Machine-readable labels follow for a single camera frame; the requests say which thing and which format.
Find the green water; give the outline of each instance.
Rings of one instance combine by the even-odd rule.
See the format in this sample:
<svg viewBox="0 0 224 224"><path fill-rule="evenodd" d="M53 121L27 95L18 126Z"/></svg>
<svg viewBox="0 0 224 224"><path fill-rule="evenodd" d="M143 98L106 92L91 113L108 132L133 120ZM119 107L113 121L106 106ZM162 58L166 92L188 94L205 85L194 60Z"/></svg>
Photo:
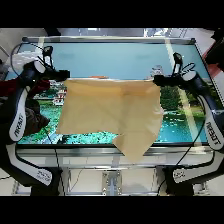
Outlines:
<svg viewBox="0 0 224 224"><path fill-rule="evenodd" d="M54 132L58 125L62 107L53 106L50 101L41 104L41 114L50 118L50 123L46 127L49 133ZM203 123L203 117L194 117L198 130ZM112 143L112 139L116 134L109 132L87 133L64 135L60 144L107 144ZM45 139L46 133L41 130L37 134L24 137L20 140L20 144L37 144ZM200 135L202 142L206 142L205 132ZM192 142L192 137L187 124L185 115L177 114L176 112L165 114L163 117L162 127L156 142Z"/></svg>

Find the robotic arm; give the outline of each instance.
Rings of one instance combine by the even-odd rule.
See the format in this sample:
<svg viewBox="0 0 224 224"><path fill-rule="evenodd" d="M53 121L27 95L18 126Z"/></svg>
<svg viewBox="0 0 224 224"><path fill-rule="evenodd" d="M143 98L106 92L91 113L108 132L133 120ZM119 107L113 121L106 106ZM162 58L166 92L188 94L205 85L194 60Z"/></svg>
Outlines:
<svg viewBox="0 0 224 224"><path fill-rule="evenodd" d="M189 70L181 73L182 57L174 53L175 66L171 77L154 76L158 86L178 86L194 95L204 108L205 133L209 146L214 150L210 162L195 166L167 166L163 169L167 183L167 193L173 195L193 195L193 185L224 174L224 115L218 112L215 100L209 94L207 84L200 75Z"/></svg>
<svg viewBox="0 0 224 224"><path fill-rule="evenodd" d="M26 126L25 102L28 92L40 79L64 81L69 71L56 71L40 61L24 65L16 91L0 107L0 167L26 187L32 187L31 195L58 195L61 171L58 168L41 168L23 160L16 154L16 143L22 138Z"/></svg>

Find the beige towel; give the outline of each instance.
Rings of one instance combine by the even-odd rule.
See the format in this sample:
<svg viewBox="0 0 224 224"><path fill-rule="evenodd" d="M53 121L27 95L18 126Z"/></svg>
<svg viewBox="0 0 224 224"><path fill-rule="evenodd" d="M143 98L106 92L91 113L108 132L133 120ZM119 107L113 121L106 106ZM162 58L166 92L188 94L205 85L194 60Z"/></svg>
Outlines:
<svg viewBox="0 0 224 224"><path fill-rule="evenodd" d="M68 79L57 134L108 131L130 162L156 140L163 118L160 87L151 80Z"/></svg>

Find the tabletop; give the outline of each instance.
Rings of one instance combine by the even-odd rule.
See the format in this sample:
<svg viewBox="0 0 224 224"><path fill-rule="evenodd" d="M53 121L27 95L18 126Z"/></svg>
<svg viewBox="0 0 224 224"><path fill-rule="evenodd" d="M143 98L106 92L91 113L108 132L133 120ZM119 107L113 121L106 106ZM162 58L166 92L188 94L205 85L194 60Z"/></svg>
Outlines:
<svg viewBox="0 0 224 224"><path fill-rule="evenodd" d="M29 38L38 46L53 47L53 64L58 70L69 70L73 78L108 76L111 79L142 80L158 73L172 74L174 52L183 57L184 66L195 63L195 70L216 93L194 39L175 38L104 38L56 37ZM22 45L19 52L35 51ZM9 73L7 79L14 78ZM51 83L49 91L35 98L41 113L51 119L47 126L55 144L110 144L116 134L108 132L56 135L66 91L63 85ZM161 88L161 106L165 110L156 143L193 142L204 120L202 108L194 97L177 87ZM207 142L204 130L197 142ZM21 144L50 144L43 131L24 137Z"/></svg>

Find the floor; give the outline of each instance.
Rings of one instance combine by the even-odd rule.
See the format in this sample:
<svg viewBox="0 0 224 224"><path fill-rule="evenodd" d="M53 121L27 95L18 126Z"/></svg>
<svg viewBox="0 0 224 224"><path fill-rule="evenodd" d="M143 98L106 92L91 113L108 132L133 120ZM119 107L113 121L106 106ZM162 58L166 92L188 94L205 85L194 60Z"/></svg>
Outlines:
<svg viewBox="0 0 224 224"><path fill-rule="evenodd" d="M94 35L108 35L108 36L144 36L145 31L143 28L113 28L113 29L107 29L107 28L59 28L59 31L61 32L62 36L94 36ZM148 35L152 34L152 30L148 30ZM179 37L181 34L180 29L173 29L171 32L170 37ZM192 38L194 37L198 43L198 46L200 48L201 53L204 53L213 43L213 39L211 39L211 35L213 34L212 31L207 31L202 28L189 28L186 33L184 34L185 37ZM103 159L103 163L110 163L112 158L105 158ZM170 160L177 160L178 158L175 158L174 156L172 158L163 158L158 157L157 162L164 162L165 159ZM30 158L30 161L36 164L44 164L46 161L46 158ZM64 158L63 163L66 164L93 164L102 162L102 158ZM76 169L72 171L72 183L75 183L75 181L78 178L80 170ZM79 180L77 182L77 185L73 188L73 191L76 192L83 192L83 191L91 191L94 189L94 191L100 191L101 190L101 173L94 173L93 171L84 170L81 172L79 176ZM148 190L154 190L156 191L158 186L154 183L154 172L152 169L149 170L135 170L130 171L126 170L123 172L123 187L124 191L126 192L133 192L133 191L148 191ZM0 170L0 178L8 176L7 173L5 173L3 170ZM90 179L97 179L99 180L96 183L92 183ZM0 195L11 195L12 188L13 188L14 180L13 178L4 179L0 181ZM211 195L223 195L224 196L224 177L220 176L218 178L215 178L208 183L208 187L210 190ZM26 188L21 188L21 191L28 191Z"/></svg>

